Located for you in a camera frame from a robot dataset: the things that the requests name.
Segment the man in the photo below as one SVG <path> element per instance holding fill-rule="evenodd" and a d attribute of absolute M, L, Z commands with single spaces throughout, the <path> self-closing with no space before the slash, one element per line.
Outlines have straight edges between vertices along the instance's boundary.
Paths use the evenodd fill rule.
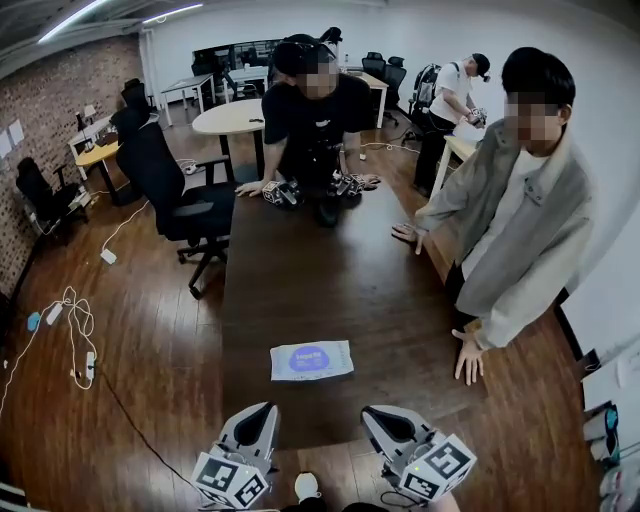
<path fill-rule="evenodd" d="M 489 59 L 481 53 L 474 53 L 461 62 L 450 62 L 442 67 L 435 86 L 435 99 L 427 112 L 424 139 L 414 178 L 414 188 L 425 197 L 431 195 L 436 179 L 438 160 L 442 156 L 444 136 L 451 133 L 465 118 L 475 123 L 472 110 L 476 108 L 469 92 L 471 78 L 480 76 L 489 80 Z"/>
<path fill-rule="evenodd" d="M 416 212 L 415 228 L 394 236 L 417 241 L 455 217 L 460 225 L 446 288 L 460 312 L 455 377 L 483 375 L 482 353 L 507 345 L 553 302 L 576 270 L 593 226 L 592 188 L 568 121 L 575 84 L 567 67 L 536 48 L 514 51 L 504 65 L 505 119 Z"/>
<path fill-rule="evenodd" d="M 340 74 L 331 51 L 305 34 L 284 39 L 273 62 L 284 76 L 262 100 L 264 179 L 239 186 L 238 195 L 260 194 L 276 170 L 303 189 L 326 191 L 343 144 L 345 171 L 361 174 L 360 132 L 373 128 L 367 83 Z M 373 175 L 365 180 L 368 188 L 379 182 Z"/>

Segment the sleeve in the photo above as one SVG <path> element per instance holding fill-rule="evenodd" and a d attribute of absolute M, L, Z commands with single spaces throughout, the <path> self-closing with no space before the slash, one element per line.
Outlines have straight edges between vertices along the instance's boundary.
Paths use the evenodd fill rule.
<path fill-rule="evenodd" d="M 276 85 L 269 89 L 262 98 L 262 113 L 264 115 L 264 143 L 275 144 L 289 135 L 287 113 L 282 101 L 281 87 L 288 85 Z"/>
<path fill-rule="evenodd" d="M 438 79 L 436 80 L 436 89 L 442 87 L 456 92 L 458 89 L 458 70 L 456 67 L 449 63 L 442 66 L 440 73 L 438 73 Z"/>
<path fill-rule="evenodd" d="M 576 270 L 593 229 L 592 201 L 583 204 L 514 286 L 498 299 L 476 332 L 483 349 L 505 347 L 551 305 Z"/>
<path fill-rule="evenodd" d="M 416 212 L 416 227 L 432 231 L 467 206 L 477 160 L 478 150 L 449 176 L 440 192 Z"/>
<path fill-rule="evenodd" d="M 373 109 L 371 108 L 371 89 L 369 84 L 359 78 L 354 78 L 353 95 L 350 105 L 350 115 L 347 116 L 344 130 L 358 133 L 375 128 Z"/>

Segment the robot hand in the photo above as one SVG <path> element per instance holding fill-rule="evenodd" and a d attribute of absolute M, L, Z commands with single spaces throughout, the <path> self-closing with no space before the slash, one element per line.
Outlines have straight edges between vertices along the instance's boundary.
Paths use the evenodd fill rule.
<path fill-rule="evenodd" d="M 420 502 L 447 494 L 476 462 L 455 435 L 445 436 L 409 409 L 372 405 L 362 410 L 361 419 L 371 444 L 384 459 L 382 476 Z"/>

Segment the light jacket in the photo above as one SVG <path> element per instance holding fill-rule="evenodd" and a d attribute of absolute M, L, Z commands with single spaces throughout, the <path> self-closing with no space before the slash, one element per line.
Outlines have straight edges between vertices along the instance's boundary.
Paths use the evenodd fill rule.
<path fill-rule="evenodd" d="M 416 226 L 460 224 L 461 265 L 489 228 L 521 147 L 504 120 L 487 128 L 477 151 L 416 212 Z M 547 162 L 526 179 L 522 204 L 465 281 L 456 308 L 482 320 L 483 349 L 504 347 L 553 302 L 576 270 L 591 235 L 595 201 L 569 130 Z"/>

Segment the fluorescent light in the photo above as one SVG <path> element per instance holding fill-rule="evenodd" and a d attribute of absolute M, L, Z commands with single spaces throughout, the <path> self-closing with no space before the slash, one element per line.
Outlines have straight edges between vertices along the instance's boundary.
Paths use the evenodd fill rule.
<path fill-rule="evenodd" d="M 107 3 L 109 0 L 94 0 L 93 2 L 91 2 L 89 5 L 84 6 L 82 9 L 80 9 L 79 11 L 74 12 L 71 16 L 69 16 L 66 20 L 64 20 L 63 22 L 59 23 L 58 25 L 56 25 L 55 27 L 53 27 L 49 32 L 47 32 L 44 36 L 42 36 L 40 38 L 40 40 L 38 41 L 38 43 L 46 43 L 49 39 L 51 39 L 53 36 L 55 36 L 58 32 L 62 32 L 65 28 L 67 28 L 69 25 L 75 23 L 76 21 L 78 21 L 80 18 L 86 16 L 87 14 L 89 14 L 91 11 L 93 11 L 94 9 L 96 9 L 97 7 L 100 7 L 102 4 Z"/>
<path fill-rule="evenodd" d="M 165 12 L 164 14 L 160 14 L 159 16 L 154 16 L 153 18 L 144 20 L 142 23 L 151 23 L 152 21 L 161 20 L 162 18 L 166 18 L 167 16 L 178 14 L 179 12 L 190 11 L 191 9 L 197 9 L 198 7 L 202 7 L 202 4 L 189 5 L 187 7 L 182 7 L 181 9 L 176 9 L 175 11 Z"/>

